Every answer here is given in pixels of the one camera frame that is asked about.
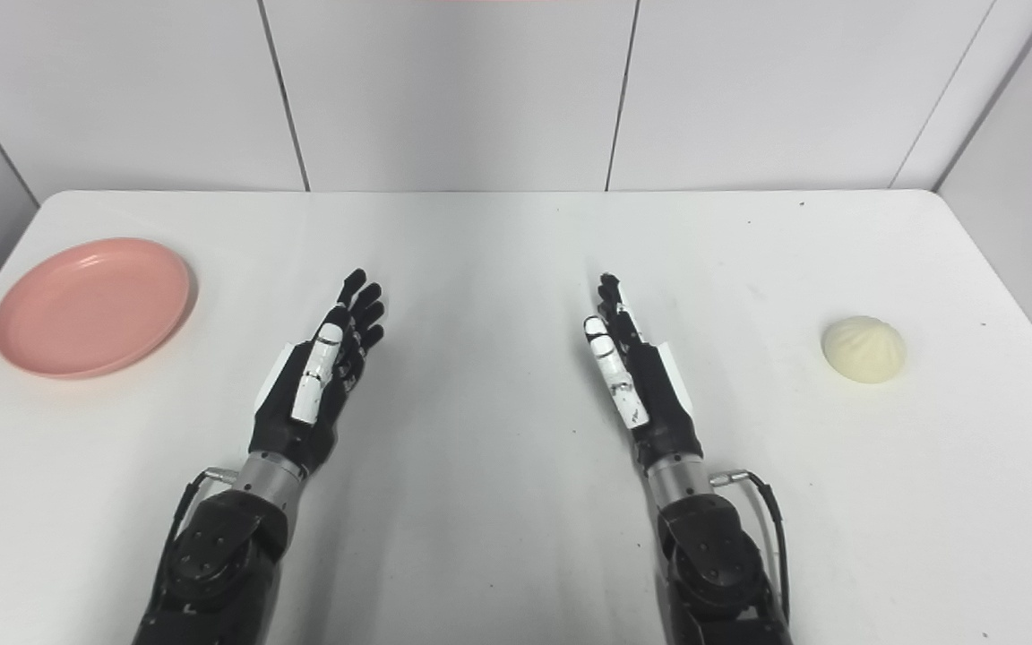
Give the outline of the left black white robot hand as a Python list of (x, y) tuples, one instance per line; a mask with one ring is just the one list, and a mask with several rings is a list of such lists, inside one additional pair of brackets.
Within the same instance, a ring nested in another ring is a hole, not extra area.
[(380, 283), (356, 269), (341, 283), (335, 305), (312, 338), (295, 344), (254, 413), (251, 452), (269, 453), (313, 474), (331, 456), (349, 394), (384, 338)]

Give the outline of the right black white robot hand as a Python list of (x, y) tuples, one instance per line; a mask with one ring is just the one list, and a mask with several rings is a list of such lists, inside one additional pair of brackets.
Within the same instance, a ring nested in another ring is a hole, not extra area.
[(596, 295), (596, 314), (582, 327), (636, 461), (646, 470), (676, 456), (703, 457), (670, 348), (643, 338), (615, 275), (599, 275)]

